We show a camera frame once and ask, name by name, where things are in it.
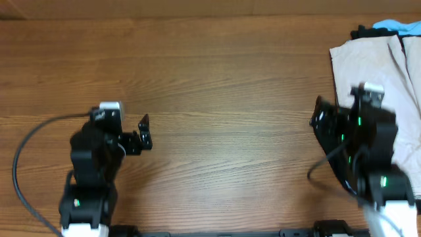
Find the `beige shorts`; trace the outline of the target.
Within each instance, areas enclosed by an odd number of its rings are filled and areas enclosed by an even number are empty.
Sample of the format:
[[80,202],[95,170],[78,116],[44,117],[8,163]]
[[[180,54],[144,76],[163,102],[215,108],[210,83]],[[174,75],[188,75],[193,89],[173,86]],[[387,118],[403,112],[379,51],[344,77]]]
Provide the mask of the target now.
[[395,112],[398,134],[393,162],[420,197],[420,38],[360,38],[330,49],[337,100],[349,107],[349,92],[363,82],[384,88],[382,106]]

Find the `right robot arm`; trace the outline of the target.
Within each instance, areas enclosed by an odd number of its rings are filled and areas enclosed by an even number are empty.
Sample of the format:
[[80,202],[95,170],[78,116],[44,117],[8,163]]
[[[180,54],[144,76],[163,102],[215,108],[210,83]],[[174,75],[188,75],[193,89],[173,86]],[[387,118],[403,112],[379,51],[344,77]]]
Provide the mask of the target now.
[[417,207],[408,176],[392,163],[398,127],[383,95],[357,95],[351,108],[317,97],[310,125],[345,194],[355,199],[373,236],[417,236]]

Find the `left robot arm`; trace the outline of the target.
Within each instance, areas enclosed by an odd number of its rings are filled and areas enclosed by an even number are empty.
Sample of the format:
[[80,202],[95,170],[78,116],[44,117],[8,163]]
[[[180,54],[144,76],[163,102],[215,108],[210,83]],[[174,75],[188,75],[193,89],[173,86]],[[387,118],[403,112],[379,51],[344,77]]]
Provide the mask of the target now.
[[115,179],[128,155],[153,147],[149,116],[138,130],[123,132],[110,112],[91,114],[70,139],[73,169],[68,173],[59,204],[63,236],[108,236],[118,193]]

